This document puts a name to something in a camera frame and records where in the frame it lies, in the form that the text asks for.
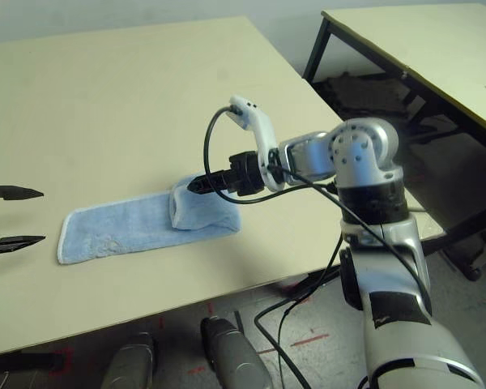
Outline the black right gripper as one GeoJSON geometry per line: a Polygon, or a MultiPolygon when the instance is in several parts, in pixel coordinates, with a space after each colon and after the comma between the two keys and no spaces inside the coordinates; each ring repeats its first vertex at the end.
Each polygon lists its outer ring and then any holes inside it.
{"type": "Polygon", "coordinates": [[[264,190],[264,181],[259,169],[258,154],[255,151],[241,152],[230,156],[230,169],[204,173],[192,179],[187,190],[197,195],[215,193],[210,183],[226,186],[229,193],[239,196],[255,195],[264,190]]]}

